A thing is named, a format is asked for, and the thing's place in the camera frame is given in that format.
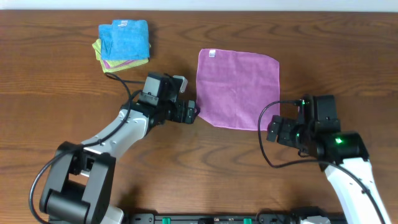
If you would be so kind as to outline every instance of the wooden table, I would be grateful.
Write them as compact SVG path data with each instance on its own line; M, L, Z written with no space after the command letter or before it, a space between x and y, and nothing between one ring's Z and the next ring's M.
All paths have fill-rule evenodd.
M342 128L362 135L379 193L398 222L398 14L1 11L0 18L0 223L34 223L27 198L39 169L60 143L103 129L126 100L91 47L98 25L120 18L147 20L152 44L150 62L120 72L125 79L144 80L149 71L183 75L187 98L195 99L198 53L217 48L278 60L282 99L334 94ZM282 106L281 113L295 111ZM275 163L297 159L295 149L265 148ZM202 119L167 122L130 148L117 164L111 200L129 212L341 211L317 165L271 169L256 132Z

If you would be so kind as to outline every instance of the green connector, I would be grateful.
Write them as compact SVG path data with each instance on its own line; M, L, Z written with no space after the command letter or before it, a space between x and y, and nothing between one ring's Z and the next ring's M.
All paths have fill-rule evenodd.
M171 224L172 220L171 218L163 218L162 219L162 224Z
M252 223L251 218L244 218L243 219L243 224L251 224L251 223Z

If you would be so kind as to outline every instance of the green led light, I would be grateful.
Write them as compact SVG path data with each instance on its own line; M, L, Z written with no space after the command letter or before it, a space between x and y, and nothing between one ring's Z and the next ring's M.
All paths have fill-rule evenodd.
M340 138L336 138L335 140L336 140L336 143L337 143L337 144L343 143L343 140L341 140Z

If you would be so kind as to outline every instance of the green cloth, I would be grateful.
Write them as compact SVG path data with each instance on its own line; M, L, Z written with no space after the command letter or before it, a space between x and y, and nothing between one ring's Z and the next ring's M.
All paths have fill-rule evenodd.
M104 64L104 60L101 59L101 39L98 39L93 44L93 48L95 50L95 56L96 56L97 60L99 60L99 62L101 63L102 71L104 71L104 72L117 72L120 70L125 70L127 68L132 68L132 67L136 67L139 65L143 65L149 61L148 58L145 58L142 60L135 60L129 64L120 66L121 64L123 64L127 61L126 60L107 60L106 63L108 63L108 65L111 68L106 68L106 66Z

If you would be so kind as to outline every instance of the pink cloth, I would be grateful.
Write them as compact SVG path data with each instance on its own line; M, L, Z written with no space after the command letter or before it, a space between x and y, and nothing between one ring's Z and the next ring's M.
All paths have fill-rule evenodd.
M210 57L210 50L216 50ZM199 116L213 126L257 130L261 111L279 100L279 62L261 54L202 49L197 71ZM262 117L266 130L279 105Z
M133 63L133 62L135 62L136 60L127 60L127 61L125 61L125 62L123 62L123 63L121 63L120 65L117 65L117 66L115 66L115 67L111 67L110 65L109 65L109 63L106 61L106 60L103 60L104 61L104 65L105 65L105 68L119 68L119 67L122 67L122 66L125 66L125 65L128 65L128 64L130 64L130 63Z

